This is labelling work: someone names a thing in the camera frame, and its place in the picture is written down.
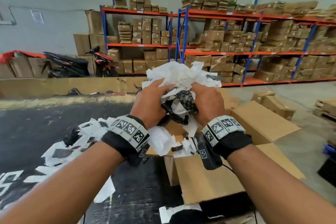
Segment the concrete floor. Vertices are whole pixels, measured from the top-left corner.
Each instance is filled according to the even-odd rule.
[[[336,188],[316,172],[326,160],[323,145],[336,136],[336,122],[313,115],[312,111],[317,99],[336,97],[335,85],[336,82],[313,82],[230,88],[230,94],[241,99],[240,105],[249,102],[254,92],[272,90],[275,96],[295,108],[292,122],[301,129],[275,144],[305,174],[306,179],[302,181],[333,205],[336,205]]]

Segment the person's left hand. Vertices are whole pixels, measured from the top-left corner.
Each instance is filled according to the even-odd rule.
[[[156,126],[167,114],[161,107],[162,95],[174,87],[174,84],[158,87],[164,78],[152,82],[136,95],[130,115],[142,120],[148,130]]]

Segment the motorcycle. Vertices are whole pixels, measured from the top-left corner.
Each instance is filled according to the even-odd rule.
[[[88,62],[81,58],[71,58],[61,54],[43,52],[45,58],[54,62],[60,68],[51,68],[50,61],[45,62],[41,73],[48,67],[50,69],[48,78],[73,78],[73,77],[90,77],[87,69]]]
[[[113,59],[104,53],[100,52],[100,46],[92,48],[89,52],[94,56],[96,63],[96,75],[101,77],[118,77],[118,73],[114,66],[110,64]]]

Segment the motorcycle seat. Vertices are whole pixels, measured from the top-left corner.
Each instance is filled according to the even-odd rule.
[[[47,56],[47,58],[50,58],[50,59],[61,59],[66,62],[73,62],[73,63],[83,64],[83,65],[88,64],[88,62],[85,59],[81,59],[81,58],[72,58],[69,56],[56,54],[52,52],[43,52],[43,53]]]

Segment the hand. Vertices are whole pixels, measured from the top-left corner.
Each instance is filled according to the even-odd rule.
[[[213,119],[225,115],[222,95],[214,87],[203,86],[197,82],[191,84],[191,91],[196,93],[195,104],[198,114],[193,114],[202,126],[206,126]]]
[[[164,78],[152,82],[136,95],[130,115],[133,115],[145,124],[148,130],[156,126],[160,120],[167,114],[161,107],[162,95],[175,85],[165,85],[158,87]]]

